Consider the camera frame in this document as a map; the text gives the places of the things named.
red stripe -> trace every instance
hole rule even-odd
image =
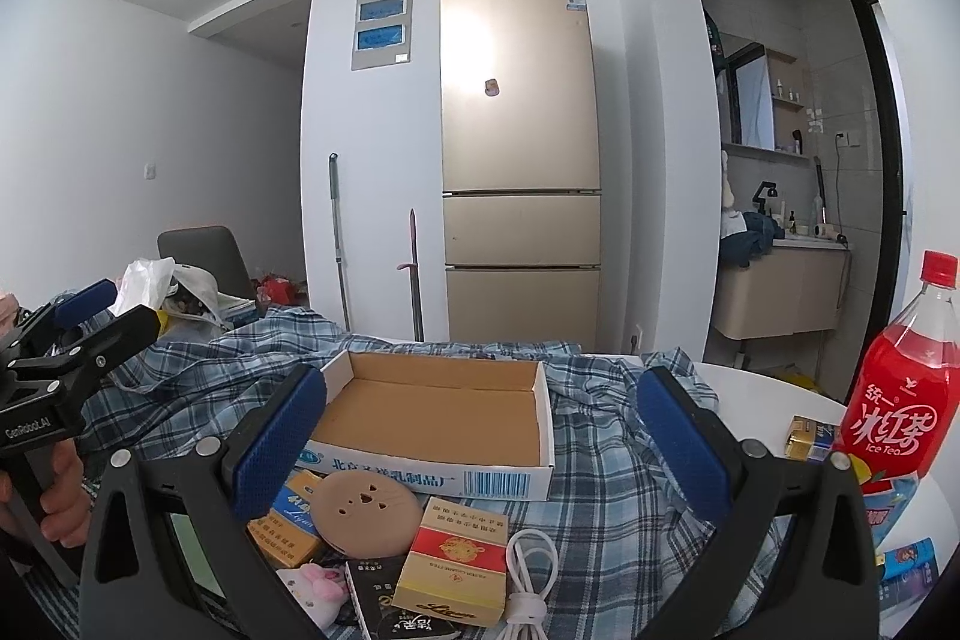
[[[475,567],[478,570],[491,570],[498,573],[507,571],[505,546],[470,540],[467,537],[451,534],[449,531],[435,531],[432,528],[421,527],[416,533],[410,552]]]

blue gripper pad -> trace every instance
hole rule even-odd
[[[270,511],[325,408],[323,374],[300,365],[266,405],[244,415],[227,438],[221,464],[237,520],[246,524]]]
[[[54,325],[62,330],[72,329],[95,314],[102,313],[116,298],[117,288],[112,282],[101,280],[94,283],[56,305]]]
[[[672,381],[669,387],[661,373]],[[730,475],[698,429],[697,410],[683,386],[665,369],[647,370],[637,381],[637,414],[664,456],[690,509],[698,518],[719,527],[731,509]]]

plaid cloth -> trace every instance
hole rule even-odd
[[[102,316],[90,326],[102,323]],[[550,637],[635,637],[683,579],[712,533],[686,508],[637,418],[637,367],[577,354],[566,343],[530,345],[402,344],[349,335],[313,311],[272,310],[209,344],[160,343],[112,372],[110,384],[85,406],[88,432],[78,450],[88,475],[109,454],[128,447],[141,458],[188,452],[208,435],[227,437],[243,415],[262,405],[299,363],[322,366],[342,349],[444,356],[542,360],[550,389],[557,467],[549,501],[468,501],[504,512],[511,530],[539,528],[555,541],[560,574],[548,600]],[[679,349],[643,357],[670,369],[691,396],[718,407]],[[755,571],[721,629],[741,623],[760,595],[776,558],[772,530]],[[538,582],[539,562],[531,561]],[[78,636],[77,594],[59,588],[45,567],[25,576],[35,598]],[[498,629],[468,627],[463,637],[496,637]],[[359,640],[355,627],[334,627],[331,640]]]

gold refrigerator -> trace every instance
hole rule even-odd
[[[592,350],[600,284],[586,0],[440,0],[450,338]]]

lemon image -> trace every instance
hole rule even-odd
[[[870,467],[867,466],[867,462],[863,461],[859,456],[853,456],[853,453],[847,453],[850,457],[851,463],[853,463],[853,474],[856,475],[856,482],[860,485],[864,485],[867,480],[870,480]]]

